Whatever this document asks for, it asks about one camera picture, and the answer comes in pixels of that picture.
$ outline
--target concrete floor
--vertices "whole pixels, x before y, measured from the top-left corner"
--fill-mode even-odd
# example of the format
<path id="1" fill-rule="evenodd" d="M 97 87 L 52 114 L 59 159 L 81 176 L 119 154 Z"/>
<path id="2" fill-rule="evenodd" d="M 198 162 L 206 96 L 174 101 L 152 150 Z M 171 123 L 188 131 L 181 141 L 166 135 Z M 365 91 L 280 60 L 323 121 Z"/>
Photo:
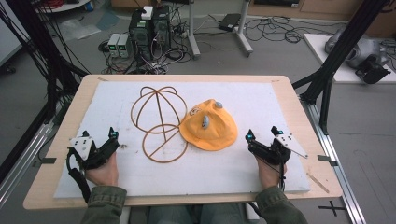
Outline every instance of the concrete floor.
<path id="1" fill-rule="evenodd" d="M 99 22 L 105 12 L 105 8 L 91 13 L 76 9 L 60 13 L 57 17 L 59 21 L 84 17 L 81 23 L 88 25 Z M 195 27 L 207 19 L 195 20 Z M 126 32 L 128 25 L 128 20 L 121 19 L 108 30 L 85 39 L 67 41 L 67 45 L 93 74 L 100 74 L 106 67 L 106 60 L 97 50 L 98 45 L 112 33 Z M 321 29 L 335 32 L 338 27 Z M 249 41 L 254 52 L 247 58 L 241 49 L 236 49 L 241 46 L 233 34 L 197 35 L 196 39 L 202 52 L 201 59 L 172 64 L 168 74 L 283 75 L 295 82 L 320 67 L 303 40 L 297 44 L 265 39 Z M 60 46 L 57 38 L 54 41 Z M 17 72 L 0 75 L 0 162 L 46 102 L 46 82 L 27 53 L 22 50 L 10 62 Z M 302 93 L 305 89 L 302 87 L 296 92 Z M 395 85 L 334 83 L 332 86 L 328 131 L 367 223 L 392 223 L 396 218 L 396 157 L 392 155 L 396 143 L 395 95 Z M 26 172 L 0 210 L 2 223 L 79 222 L 84 209 L 28 211 L 22 207 L 37 170 L 31 167 Z M 293 202 L 310 223 L 349 222 L 345 211 L 337 211 L 335 216 L 331 210 L 318 209 L 321 205 L 328 206 L 329 200 Z M 334 206 L 344 206 L 341 199 L 332 199 L 332 202 Z M 135 211 L 131 223 L 143 223 L 139 217 L 141 209 Z"/>

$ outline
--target copper wire frame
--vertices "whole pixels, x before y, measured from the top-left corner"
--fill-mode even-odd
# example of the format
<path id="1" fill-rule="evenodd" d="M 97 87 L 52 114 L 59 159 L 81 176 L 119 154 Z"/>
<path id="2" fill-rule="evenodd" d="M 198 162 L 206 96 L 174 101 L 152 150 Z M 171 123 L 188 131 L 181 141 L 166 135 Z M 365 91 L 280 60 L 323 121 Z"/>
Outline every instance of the copper wire frame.
<path id="1" fill-rule="evenodd" d="M 143 91 L 146 90 L 146 89 L 149 89 L 150 91 L 147 92 L 147 93 L 145 93 L 145 94 L 143 94 Z M 181 156 L 184 155 L 184 153 L 186 152 L 187 147 L 188 147 L 188 145 L 189 145 L 188 142 L 186 142 L 186 144 L 185 144 L 186 146 L 184 147 L 184 149 L 183 149 L 183 151 L 180 153 L 180 155 L 176 156 L 175 158 L 173 158 L 173 159 L 171 159 L 171 160 L 160 161 L 160 160 L 156 160 L 156 159 L 153 158 L 154 154 L 157 153 L 157 152 L 158 152 L 158 151 L 159 151 L 170 139 L 172 139 L 177 133 L 179 133 L 179 131 L 176 131 L 176 132 L 175 132 L 174 134 L 172 134 L 172 136 L 170 136 L 169 138 L 166 137 L 166 133 L 169 133 L 169 132 L 173 131 L 174 129 L 178 129 L 178 126 L 179 126 L 180 123 L 181 123 L 181 120 L 180 120 L 180 117 L 178 116 L 178 113 L 176 112 L 176 110 L 175 110 L 175 108 L 172 106 L 172 104 L 169 102 L 169 100 L 164 96 L 164 93 L 173 94 L 173 95 L 177 96 L 177 97 L 183 102 L 184 107 L 185 107 L 184 116 L 186 116 L 186 115 L 187 115 L 187 105 L 186 105 L 186 102 L 183 100 L 183 98 L 181 98 L 179 95 L 177 95 L 176 89 L 173 88 L 173 87 L 170 87 L 170 86 L 162 87 L 162 88 L 160 88 L 160 89 L 158 89 L 158 90 L 155 90 L 155 89 L 153 89 L 153 88 L 151 88 L 151 87 L 143 87 L 143 88 L 140 90 L 140 98 L 137 99 L 136 102 L 134 102 L 134 105 L 133 105 L 132 108 L 131 108 L 131 121 L 132 121 L 132 123 L 134 124 L 134 126 L 135 126 L 137 129 L 139 129 L 140 131 L 146 133 L 145 136 L 144 136 L 144 138 L 143 138 L 143 142 L 142 142 L 142 148 L 143 148 L 143 151 L 144 151 L 145 155 L 146 155 L 150 160 L 156 161 L 156 162 L 160 162 L 160 163 L 167 163 L 167 162 L 171 162 L 171 161 L 176 161 L 177 159 L 179 159 Z M 155 126 L 155 127 L 153 127 L 153 128 L 151 128 L 150 130 L 145 130 L 145 129 L 143 129 L 142 127 L 139 127 L 140 115 L 142 114 L 142 111 L 143 111 L 144 107 L 146 106 L 146 104 L 149 102 L 149 100 L 150 100 L 154 95 L 155 95 L 156 100 L 157 100 L 157 106 L 158 106 L 158 112 L 159 112 L 160 119 L 161 119 L 161 124 L 160 124 L 160 125 L 157 125 L 157 126 Z M 140 100 L 142 100 L 142 99 L 145 98 L 146 96 L 148 96 L 148 99 L 145 101 L 145 103 L 143 103 L 142 107 L 140 108 L 139 112 L 137 113 L 136 120 L 134 120 L 134 116 L 133 116 L 134 107 L 136 106 L 136 104 L 137 104 L 138 102 L 140 102 Z M 175 124 L 165 124 L 165 123 L 163 123 L 163 112 L 162 112 L 162 110 L 161 110 L 160 96 L 166 101 L 166 103 L 168 103 L 168 104 L 171 106 L 172 110 L 174 111 L 174 113 L 175 113 L 175 115 L 176 115 L 176 117 L 177 117 L 177 122 L 178 122 L 177 125 L 175 125 Z M 153 130 L 159 128 L 159 127 L 162 128 L 161 131 L 158 131 L 158 132 L 154 132 L 154 131 L 153 131 Z M 149 154 L 149 153 L 146 151 L 145 143 L 146 143 L 146 139 L 147 139 L 147 137 L 148 137 L 148 135 L 149 135 L 150 133 L 154 133 L 154 134 L 161 134 L 161 133 L 162 133 L 162 134 L 163 134 L 163 138 L 164 138 L 164 142 L 163 142 L 159 147 L 157 147 L 157 148 L 154 150 L 154 152 L 152 152 L 152 153 Z"/>

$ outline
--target black metal pole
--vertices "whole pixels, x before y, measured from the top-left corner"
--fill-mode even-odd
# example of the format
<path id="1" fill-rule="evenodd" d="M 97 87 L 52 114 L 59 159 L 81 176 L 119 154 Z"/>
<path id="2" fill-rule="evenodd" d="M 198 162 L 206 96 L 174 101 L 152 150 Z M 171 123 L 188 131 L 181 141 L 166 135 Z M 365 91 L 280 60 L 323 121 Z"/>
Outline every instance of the black metal pole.
<path id="1" fill-rule="evenodd" d="M 349 52 L 352 51 L 361 39 L 364 32 L 369 28 L 370 24 L 374 21 L 387 1 L 388 0 L 364 0 L 319 70 L 292 84 L 293 88 L 297 89 L 311 82 L 306 92 L 301 94 L 301 100 L 311 105 L 316 103 L 317 98 L 323 92 L 319 124 L 325 134 L 328 134 L 327 118 L 332 79 L 335 72 L 347 58 Z"/>

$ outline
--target wire hat frame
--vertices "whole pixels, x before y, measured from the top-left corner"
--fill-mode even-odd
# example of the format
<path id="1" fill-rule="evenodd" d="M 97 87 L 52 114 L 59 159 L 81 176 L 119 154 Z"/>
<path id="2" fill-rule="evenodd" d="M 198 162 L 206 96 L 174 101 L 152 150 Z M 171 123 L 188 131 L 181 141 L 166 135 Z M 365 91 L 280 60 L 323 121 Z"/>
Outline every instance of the wire hat frame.
<path id="1" fill-rule="evenodd" d="M 143 152 L 150 160 L 160 163 L 167 163 L 178 160 L 180 157 L 184 155 L 189 145 L 188 142 L 183 139 L 184 142 L 183 147 L 180 144 L 175 144 L 175 146 L 171 146 L 170 148 L 166 146 L 166 144 L 169 143 L 169 141 L 179 133 L 178 126 L 180 125 L 183 119 L 180 118 L 179 113 L 177 113 L 177 109 L 174 107 L 174 104 L 172 104 L 169 98 L 172 98 L 173 101 L 179 100 L 182 103 L 181 107 L 183 108 L 181 108 L 181 110 L 184 110 L 184 115 L 183 115 L 184 118 L 187 115 L 186 102 L 183 100 L 183 98 L 181 98 L 177 94 L 177 90 L 170 86 L 162 87 L 158 90 L 155 90 L 154 88 L 147 86 L 143 87 L 140 90 L 140 97 L 134 102 L 131 108 L 132 123 L 137 129 L 146 133 L 142 141 Z M 155 108 L 157 110 L 156 115 L 158 115 L 161 122 L 160 124 L 154 125 L 151 128 L 144 127 L 143 123 L 144 121 L 146 121 L 147 123 L 148 121 L 152 122 L 153 121 L 152 117 L 141 120 L 145 114 L 145 108 L 149 107 L 149 105 L 156 107 Z M 165 122 L 165 119 L 167 118 L 166 116 L 169 116 L 172 113 L 176 117 L 176 120 L 173 121 L 174 123 Z M 150 148 L 148 144 L 148 139 L 151 135 L 154 134 L 162 135 L 163 142 L 158 147 Z M 165 150 L 172 151 L 172 153 L 165 153 Z M 157 157 L 159 156 L 157 155 L 162 154 L 161 152 L 163 154 L 166 154 L 166 156 L 168 156 L 169 154 L 172 154 L 172 156 L 170 158 L 158 159 Z"/>

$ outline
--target human hand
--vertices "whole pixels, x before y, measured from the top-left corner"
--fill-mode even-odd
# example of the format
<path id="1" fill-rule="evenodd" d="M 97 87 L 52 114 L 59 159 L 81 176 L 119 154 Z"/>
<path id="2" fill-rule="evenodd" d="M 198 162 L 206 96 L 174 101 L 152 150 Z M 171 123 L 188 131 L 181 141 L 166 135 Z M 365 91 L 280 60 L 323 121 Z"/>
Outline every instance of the human hand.
<path id="1" fill-rule="evenodd" d="M 85 171 L 87 179 L 97 186 L 115 186 L 119 184 L 116 152 L 110 156 L 107 163 L 96 169 Z"/>
<path id="2" fill-rule="evenodd" d="M 268 189 L 279 184 L 279 165 L 271 165 L 256 157 L 259 165 L 259 178 L 262 182 L 262 189 Z M 286 164 L 283 166 L 283 174 L 286 173 Z"/>

